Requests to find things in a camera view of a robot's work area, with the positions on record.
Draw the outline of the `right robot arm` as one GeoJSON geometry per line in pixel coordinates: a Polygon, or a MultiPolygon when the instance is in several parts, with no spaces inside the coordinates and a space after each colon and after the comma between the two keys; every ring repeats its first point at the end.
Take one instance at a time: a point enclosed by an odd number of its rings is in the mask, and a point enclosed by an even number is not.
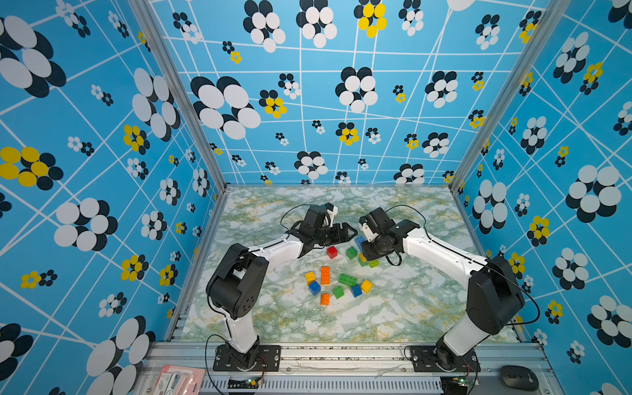
{"type": "Polygon", "coordinates": [[[523,289],[509,262],[461,250],[431,235],[424,225],[395,222],[378,207],[359,220],[363,255],[372,261],[395,253],[419,258],[467,291],[464,316],[435,345],[436,364],[455,370],[463,357],[487,337],[498,334],[525,306],[523,289]]]}

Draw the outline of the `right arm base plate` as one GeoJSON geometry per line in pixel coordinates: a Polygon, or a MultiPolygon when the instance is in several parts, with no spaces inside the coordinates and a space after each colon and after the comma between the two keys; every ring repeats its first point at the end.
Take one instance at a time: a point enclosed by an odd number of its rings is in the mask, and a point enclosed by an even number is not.
{"type": "Polygon", "coordinates": [[[450,369],[439,365],[434,345],[406,346],[404,355],[410,360],[416,373],[455,373],[456,375],[466,375],[468,373],[480,373],[482,370],[474,349],[464,356],[458,357],[450,369]]]}

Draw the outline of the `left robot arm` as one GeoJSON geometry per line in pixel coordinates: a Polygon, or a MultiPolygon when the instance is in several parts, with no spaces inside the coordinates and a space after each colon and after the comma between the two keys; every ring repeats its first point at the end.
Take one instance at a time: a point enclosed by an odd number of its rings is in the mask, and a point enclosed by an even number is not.
{"type": "Polygon", "coordinates": [[[230,246],[207,283],[208,307],[223,317],[228,331],[226,362],[232,368],[252,369],[264,359],[251,310],[268,268],[295,261],[314,249],[347,243],[358,235],[350,224],[334,221],[337,207],[333,204],[306,207],[304,218],[287,227],[280,238],[260,246],[230,246]]]}

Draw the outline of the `red square lego brick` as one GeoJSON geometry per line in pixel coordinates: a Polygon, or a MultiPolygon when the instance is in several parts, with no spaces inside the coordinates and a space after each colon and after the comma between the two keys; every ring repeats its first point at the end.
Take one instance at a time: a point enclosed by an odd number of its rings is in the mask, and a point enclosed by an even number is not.
{"type": "Polygon", "coordinates": [[[337,250],[336,247],[330,246],[330,247],[327,248],[327,256],[330,259],[337,258],[337,255],[338,255],[338,250],[337,250]]]}

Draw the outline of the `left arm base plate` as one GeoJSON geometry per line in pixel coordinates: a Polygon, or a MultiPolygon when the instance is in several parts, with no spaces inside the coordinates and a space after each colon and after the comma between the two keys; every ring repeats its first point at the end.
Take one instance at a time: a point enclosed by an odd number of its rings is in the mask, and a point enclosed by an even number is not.
{"type": "Polygon", "coordinates": [[[215,372],[278,372],[280,362],[280,346],[254,346],[253,350],[242,354],[229,345],[222,344],[215,350],[212,369],[215,372]]]}

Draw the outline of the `light blue long lego brick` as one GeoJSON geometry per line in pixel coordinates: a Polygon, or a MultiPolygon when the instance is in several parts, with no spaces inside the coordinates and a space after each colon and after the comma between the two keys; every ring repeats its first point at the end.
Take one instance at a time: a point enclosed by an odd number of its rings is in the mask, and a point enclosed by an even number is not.
{"type": "Polygon", "coordinates": [[[355,237],[354,240],[355,240],[355,244],[357,245],[358,249],[362,250],[363,249],[362,244],[365,242],[365,237],[357,236],[357,237],[355,237]]]}

